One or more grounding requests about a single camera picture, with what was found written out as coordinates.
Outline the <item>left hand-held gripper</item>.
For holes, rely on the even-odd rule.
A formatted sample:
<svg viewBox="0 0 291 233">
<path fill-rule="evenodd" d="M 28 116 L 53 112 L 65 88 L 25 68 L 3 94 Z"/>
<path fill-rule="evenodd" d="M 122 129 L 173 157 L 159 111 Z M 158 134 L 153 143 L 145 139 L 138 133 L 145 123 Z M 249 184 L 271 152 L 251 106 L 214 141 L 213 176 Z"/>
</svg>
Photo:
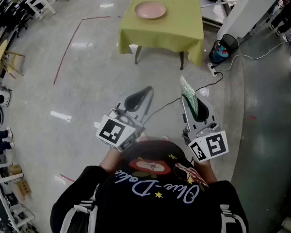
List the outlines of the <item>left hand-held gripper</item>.
<svg viewBox="0 0 291 233">
<path fill-rule="evenodd" d="M 123 93 L 109 114 L 96 122 L 96 137 L 109 147 L 123 152 L 145 130 L 142 121 L 148 113 L 152 99 L 152 86 L 146 86 L 134 93 Z"/>
</svg>

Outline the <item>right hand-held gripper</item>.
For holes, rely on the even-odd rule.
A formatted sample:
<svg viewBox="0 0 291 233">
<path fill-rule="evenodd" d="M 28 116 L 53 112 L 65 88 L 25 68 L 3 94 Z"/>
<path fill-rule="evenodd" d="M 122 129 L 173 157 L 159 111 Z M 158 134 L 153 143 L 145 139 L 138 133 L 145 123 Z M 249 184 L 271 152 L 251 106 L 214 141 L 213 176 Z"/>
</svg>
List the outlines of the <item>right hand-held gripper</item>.
<svg viewBox="0 0 291 233">
<path fill-rule="evenodd" d="M 194 159 L 202 163 L 227 154 L 229 148 L 226 132 L 216 121 L 213 106 L 202 95 L 197 95 L 197 99 L 198 112 L 196 114 L 187 97 L 181 96 L 184 122 L 187 125 L 182 136 L 185 144 L 192 151 Z"/>
</svg>

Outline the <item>green scrubbing sponge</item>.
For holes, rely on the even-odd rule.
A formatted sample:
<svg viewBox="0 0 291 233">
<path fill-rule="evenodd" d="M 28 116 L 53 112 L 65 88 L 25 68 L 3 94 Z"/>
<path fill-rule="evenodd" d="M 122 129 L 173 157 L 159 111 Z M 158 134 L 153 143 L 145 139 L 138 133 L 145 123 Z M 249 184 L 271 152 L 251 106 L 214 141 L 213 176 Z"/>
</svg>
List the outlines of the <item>green scrubbing sponge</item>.
<svg viewBox="0 0 291 233">
<path fill-rule="evenodd" d="M 198 98 L 196 91 L 187 83 L 184 76 L 180 78 L 181 94 L 186 98 L 194 119 L 198 117 Z"/>
</svg>

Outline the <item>large pink plate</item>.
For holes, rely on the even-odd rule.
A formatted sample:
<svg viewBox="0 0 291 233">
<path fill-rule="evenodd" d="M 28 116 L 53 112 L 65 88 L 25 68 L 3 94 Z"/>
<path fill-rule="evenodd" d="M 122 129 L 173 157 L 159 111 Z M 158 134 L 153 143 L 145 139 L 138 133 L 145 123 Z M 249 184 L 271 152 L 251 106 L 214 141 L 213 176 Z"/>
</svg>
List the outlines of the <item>large pink plate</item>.
<svg viewBox="0 0 291 233">
<path fill-rule="evenodd" d="M 134 8 L 136 16 L 143 19 L 158 19 L 165 15 L 166 7 L 155 1 L 143 1 Z"/>
</svg>

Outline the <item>person's left forearm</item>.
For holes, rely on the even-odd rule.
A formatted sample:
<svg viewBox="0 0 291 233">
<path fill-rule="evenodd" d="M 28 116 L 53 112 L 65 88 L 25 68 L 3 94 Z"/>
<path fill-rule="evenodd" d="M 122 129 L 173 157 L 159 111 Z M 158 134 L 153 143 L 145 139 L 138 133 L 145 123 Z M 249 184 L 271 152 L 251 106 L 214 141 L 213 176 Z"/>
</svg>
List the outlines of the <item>person's left forearm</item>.
<svg viewBox="0 0 291 233">
<path fill-rule="evenodd" d="M 121 159 L 122 153 L 114 148 L 110 148 L 98 166 L 106 171 L 108 175 L 111 175 L 118 168 Z"/>
</svg>

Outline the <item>person's right forearm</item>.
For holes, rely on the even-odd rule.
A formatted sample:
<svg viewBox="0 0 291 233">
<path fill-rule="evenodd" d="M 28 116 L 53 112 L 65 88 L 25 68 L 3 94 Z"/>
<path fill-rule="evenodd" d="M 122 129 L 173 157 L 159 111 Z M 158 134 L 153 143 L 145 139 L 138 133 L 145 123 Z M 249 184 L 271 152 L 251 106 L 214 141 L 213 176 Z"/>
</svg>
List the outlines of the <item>person's right forearm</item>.
<svg viewBox="0 0 291 233">
<path fill-rule="evenodd" d="M 207 184 L 217 182 L 216 176 L 213 172 L 213 169 L 211 167 L 209 160 L 201 162 L 201 163 L 194 161 L 194 168 Z"/>
</svg>

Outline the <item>person's red checkered trousers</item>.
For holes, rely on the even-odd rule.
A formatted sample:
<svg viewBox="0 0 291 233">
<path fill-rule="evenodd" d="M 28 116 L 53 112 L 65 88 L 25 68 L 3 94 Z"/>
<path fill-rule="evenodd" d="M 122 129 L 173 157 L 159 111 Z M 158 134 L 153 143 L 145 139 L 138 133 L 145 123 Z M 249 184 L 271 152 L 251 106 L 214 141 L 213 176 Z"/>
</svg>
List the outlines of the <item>person's red checkered trousers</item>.
<svg viewBox="0 0 291 233">
<path fill-rule="evenodd" d="M 167 136 L 161 136 L 161 137 L 147 136 L 144 132 L 142 132 L 140 137 L 137 139 L 137 142 L 153 141 L 153 140 L 170 141 L 170 139 Z"/>
</svg>

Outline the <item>wooden table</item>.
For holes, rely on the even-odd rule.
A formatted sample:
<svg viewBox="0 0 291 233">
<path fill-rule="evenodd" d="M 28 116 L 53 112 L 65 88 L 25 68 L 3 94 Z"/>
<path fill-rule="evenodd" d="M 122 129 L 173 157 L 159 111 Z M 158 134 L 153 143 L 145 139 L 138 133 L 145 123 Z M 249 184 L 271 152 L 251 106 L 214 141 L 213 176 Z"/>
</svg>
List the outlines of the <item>wooden table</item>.
<svg viewBox="0 0 291 233">
<path fill-rule="evenodd" d="M 135 53 L 135 57 L 134 57 L 134 64 L 137 65 L 138 64 L 138 57 L 139 57 L 139 54 L 141 52 L 141 49 L 142 49 L 142 46 L 137 46 L 137 49 L 136 49 L 136 53 Z M 184 52 L 180 52 L 179 53 L 179 57 L 180 57 L 180 70 L 183 70 L 184 68 Z"/>
</svg>

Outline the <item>white power strip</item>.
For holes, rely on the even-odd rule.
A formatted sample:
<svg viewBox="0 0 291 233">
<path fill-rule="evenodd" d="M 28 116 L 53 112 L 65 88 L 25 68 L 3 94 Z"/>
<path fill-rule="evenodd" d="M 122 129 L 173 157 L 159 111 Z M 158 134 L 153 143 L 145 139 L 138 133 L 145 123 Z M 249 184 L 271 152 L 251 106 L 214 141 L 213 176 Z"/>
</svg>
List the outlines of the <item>white power strip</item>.
<svg viewBox="0 0 291 233">
<path fill-rule="evenodd" d="M 209 71 L 211 72 L 212 76 L 216 77 L 217 76 L 217 71 L 215 70 L 215 68 L 214 68 L 214 66 L 212 65 L 211 62 L 207 63 L 207 67 L 208 67 Z"/>
</svg>

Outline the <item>blue plastic trash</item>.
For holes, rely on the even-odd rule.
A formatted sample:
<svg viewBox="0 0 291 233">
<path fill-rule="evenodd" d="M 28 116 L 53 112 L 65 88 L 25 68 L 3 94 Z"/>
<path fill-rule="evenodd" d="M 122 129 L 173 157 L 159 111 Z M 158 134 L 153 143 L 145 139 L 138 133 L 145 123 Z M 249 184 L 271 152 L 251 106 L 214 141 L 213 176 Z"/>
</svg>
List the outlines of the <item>blue plastic trash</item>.
<svg viewBox="0 0 291 233">
<path fill-rule="evenodd" d="M 215 47 L 215 52 L 222 58 L 228 58 L 229 57 L 229 53 L 226 49 L 225 46 L 223 46 L 222 44 L 218 44 Z"/>
</svg>

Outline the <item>green tablecloth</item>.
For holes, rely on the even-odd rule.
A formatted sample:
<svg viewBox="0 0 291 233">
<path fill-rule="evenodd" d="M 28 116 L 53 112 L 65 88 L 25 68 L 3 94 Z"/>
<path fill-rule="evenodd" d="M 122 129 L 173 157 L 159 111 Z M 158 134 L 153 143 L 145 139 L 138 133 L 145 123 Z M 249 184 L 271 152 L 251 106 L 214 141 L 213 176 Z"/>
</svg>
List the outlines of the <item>green tablecloth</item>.
<svg viewBox="0 0 291 233">
<path fill-rule="evenodd" d="M 166 13 L 158 19 L 138 17 L 134 9 L 144 1 L 161 3 Z M 119 27 L 118 50 L 120 54 L 131 54 L 130 46 L 135 44 L 187 52 L 189 61 L 200 66 L 203 39 L 200 0 L 131 0 Z"/>
</svg>

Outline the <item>black mesh waste bin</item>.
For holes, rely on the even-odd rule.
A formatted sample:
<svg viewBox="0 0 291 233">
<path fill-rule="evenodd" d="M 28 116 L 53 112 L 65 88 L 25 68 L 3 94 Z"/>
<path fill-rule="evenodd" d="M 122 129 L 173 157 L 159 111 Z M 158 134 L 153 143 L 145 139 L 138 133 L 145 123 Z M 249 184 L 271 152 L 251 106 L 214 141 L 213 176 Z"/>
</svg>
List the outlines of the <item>black mesh waste bin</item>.
<svg viewBox="0 0 291 233">
<path fill-rule="evenodd" d="M 215 52 L 215 47 L 218 45 L 218 44 L 222 44 L 223 46 L 226 47 L 228 53 L 229 53 L 229 57 L 238 49 L 239 47 L 239 44 L 237 42 L 237 40 L 229 35 L 229 34 L 224 34 L 222 39 L 221 40 L 217 40 L 214 42 L 213 44 L 213 47 L 209 53 L 209 59 L 210 59 L 210 62 L 212 64 L 214 64 L 215 66 L 216 65 L 219 65 L 221 64 L 222 62 L 224 62 L 225 60 L 227 60 L 228 58 L 222 58 L 220 57 L 216 52 Z"/>
</svg>

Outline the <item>red floor tape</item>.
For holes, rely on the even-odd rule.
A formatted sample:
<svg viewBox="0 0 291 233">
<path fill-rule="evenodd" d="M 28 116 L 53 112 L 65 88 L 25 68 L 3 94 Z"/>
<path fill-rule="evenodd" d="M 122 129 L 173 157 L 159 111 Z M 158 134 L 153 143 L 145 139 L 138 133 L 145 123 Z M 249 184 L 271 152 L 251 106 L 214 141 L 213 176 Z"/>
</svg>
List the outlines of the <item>red floor tape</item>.
<svg viewBox="0 0 291 233">
<path fill-rule="evenodd" d="M 67 51 L 68 51 L 68 49 L 69 49 L 69 47 L 70 47 L 70 45 L 71 45 L 71 43 L 72 43 L 72 40 L 73 40 L 73 38 L 74 38 L 76 32 L 78 31 L 79 27 L 81 26 L 81 24 L 82 24 L 84 21 L 95 20 L 95 19 L 105 19 L 105 18 L 112 18 L 112 17 L 111 17 L 111 16 L 88 17 L 88 18 L 83 18 L 83 19 L 78 23 L 78 25 L 77 25 L 75 31 L 73 32 L 73 34 L 72 34 L 72 36 L 71 36 L 71 38 L 70 38 L 70 40 L 69 40 L 69 42 L 68 42 L 68 45 L 67 45 L 67 47 L 66 47 L 66 49 L 65 49 L 65 51 L 64 51 L 64 54 L 63 54 L 63 56 L 62 56 L 62 58 L 61 58 L 60 64 L 59 64 L 59 66 L 58 66 L 58 69 L 57 69 L 57 71 L 56 71 L 56 75 L 55 75 L 55 78 L 54 78 L 54 81 L 53 81 L 53 87 L 55 86 L 56 81 L 57 81 L 57 79 L 58 79 L 58 75 L 59 75 L 59 73 L 60 73 L 61 66 L 62 66 L 62 64 L 63 64 L 63 61 L 64 61 L 64 58 L 65 58 L 65 56 L 66 56 L 66 54 L 67 54 Z"/>
</svg>

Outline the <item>person's black printed shirt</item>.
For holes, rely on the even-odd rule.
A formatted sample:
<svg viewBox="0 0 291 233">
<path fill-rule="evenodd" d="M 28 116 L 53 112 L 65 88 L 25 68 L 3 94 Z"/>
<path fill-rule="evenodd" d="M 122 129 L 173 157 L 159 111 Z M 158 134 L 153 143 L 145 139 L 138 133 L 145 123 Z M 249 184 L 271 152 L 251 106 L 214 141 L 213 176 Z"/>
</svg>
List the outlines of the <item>person's black printed shirt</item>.
<svg viewBox="0 0 291 233">
<path fill-rule="evenodd" d="M 207 184 L 171 141 L 141 141 L 114 173 L 87 166 L 50 214 L 52 233 L 249 233 L 229 181 Z"/>
</svg>

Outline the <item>white metal shelf rack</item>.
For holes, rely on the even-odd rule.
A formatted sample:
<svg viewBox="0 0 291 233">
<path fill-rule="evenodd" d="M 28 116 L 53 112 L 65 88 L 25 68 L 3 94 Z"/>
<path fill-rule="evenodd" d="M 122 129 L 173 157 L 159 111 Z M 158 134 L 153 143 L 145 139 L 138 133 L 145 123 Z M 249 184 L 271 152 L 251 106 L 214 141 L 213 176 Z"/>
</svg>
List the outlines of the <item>white metal shelf rack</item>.
<svg viewBox="0 0 291 233">
<path fill-rule="evenodd" d="M 200 0 L 204 23 L 220 28 L 228 13 L 226 7 L 235 5 L 238 0 Z"/>
</svg>

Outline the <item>white round appliance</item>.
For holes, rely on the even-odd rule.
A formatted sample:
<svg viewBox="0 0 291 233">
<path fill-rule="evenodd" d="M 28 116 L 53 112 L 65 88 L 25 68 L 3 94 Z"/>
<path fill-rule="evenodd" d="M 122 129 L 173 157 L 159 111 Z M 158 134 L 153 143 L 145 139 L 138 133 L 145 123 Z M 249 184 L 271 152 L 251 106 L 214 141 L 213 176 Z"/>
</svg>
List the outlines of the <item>white round appliance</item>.
<svg viewBox="0 0 291 233">
<path fill-rule="evenodd" d="M 11 98 L 10 89 L 0 86 L 0 106 L 8 107 Z"/>
</svg>

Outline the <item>cardboard box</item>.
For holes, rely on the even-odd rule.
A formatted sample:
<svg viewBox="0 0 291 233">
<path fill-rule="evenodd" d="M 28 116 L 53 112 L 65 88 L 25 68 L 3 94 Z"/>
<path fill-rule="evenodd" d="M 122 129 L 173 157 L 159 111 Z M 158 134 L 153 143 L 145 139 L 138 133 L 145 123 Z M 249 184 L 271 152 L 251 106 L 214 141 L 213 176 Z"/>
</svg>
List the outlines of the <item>cardboard box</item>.
<svg viewBox="0 0 291 233">
<path fill-rule="evenodd" d="M 20 165 L 9 165 L 8 172 L 10 176 L 17 175 L 22 173 L 22 168 Z"/>
<path fill-rule="evenodd" d="M 18 189 L 21 200 L 25 200 L 26 196 L 29 196 L 32 193 L 26 180 L 15 182 L 15 185 Z"/>
</svg>

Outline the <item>black office chair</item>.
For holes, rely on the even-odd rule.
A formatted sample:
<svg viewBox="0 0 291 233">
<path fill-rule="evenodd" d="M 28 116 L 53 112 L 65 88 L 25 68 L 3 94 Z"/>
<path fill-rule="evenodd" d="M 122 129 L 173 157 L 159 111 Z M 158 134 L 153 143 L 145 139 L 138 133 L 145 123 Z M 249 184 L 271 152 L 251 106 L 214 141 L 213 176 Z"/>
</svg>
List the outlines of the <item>black office chair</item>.
<svg viewBox="0 0 291 233">
<path fill-rule="evenodd" d="M 5 2 L 0 5 L 0 26 L 6 27 L 7 31 L 14 30 L 19 38 L 20 31 L 27 29 L 27 22 L 32 15 L 17 3 Z"/>
</svg>

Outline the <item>white storage shelf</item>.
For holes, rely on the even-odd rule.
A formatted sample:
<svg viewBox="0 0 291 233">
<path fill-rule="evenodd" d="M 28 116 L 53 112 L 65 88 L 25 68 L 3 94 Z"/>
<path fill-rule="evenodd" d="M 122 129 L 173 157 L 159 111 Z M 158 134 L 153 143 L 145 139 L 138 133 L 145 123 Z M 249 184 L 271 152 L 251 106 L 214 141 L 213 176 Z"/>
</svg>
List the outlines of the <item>white storage shelf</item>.
<svg viewBox="0 0 291 233">
<path fill-rule="evenodd" d="M 0 168 L 8 167 L 11 163 L 0 164 Z M 15 183 L 15 180 L 23 178 L 23 173 L 16 175 L 0 178 L 0 185 L 2 183 Z M 7 225 L 12 227 L 12 229 L 21 233 L 21 228 L 35 218 L 31 211 L 26 208 L 23 204 L 17 203 L 16 205 L 8 205 L 7 199 L 2 193 L 0 188 L 0 218 Z"/>
</svg>

